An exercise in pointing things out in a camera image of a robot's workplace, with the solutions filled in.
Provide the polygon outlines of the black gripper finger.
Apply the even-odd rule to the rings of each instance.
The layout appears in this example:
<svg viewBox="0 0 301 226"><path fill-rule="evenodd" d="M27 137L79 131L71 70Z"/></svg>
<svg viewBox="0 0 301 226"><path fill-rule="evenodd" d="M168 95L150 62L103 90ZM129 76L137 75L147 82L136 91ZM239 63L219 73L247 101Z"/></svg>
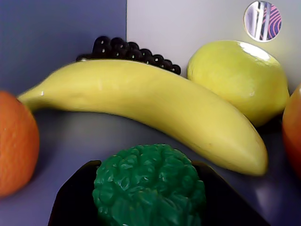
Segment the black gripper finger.
<svg viewBox="0 0 301 226"><path fill-rule="evenodd" d="M92 191L101 161L80 167L59 189L48 221L49 226L100 226Z"/></svg>
<svg viewBox="0 0 301 226"><path fill-rule="evenodd" d="M216 171L207 164L193 161L200 180L205 184L205 226L268 226L255 211Z"/></svg>

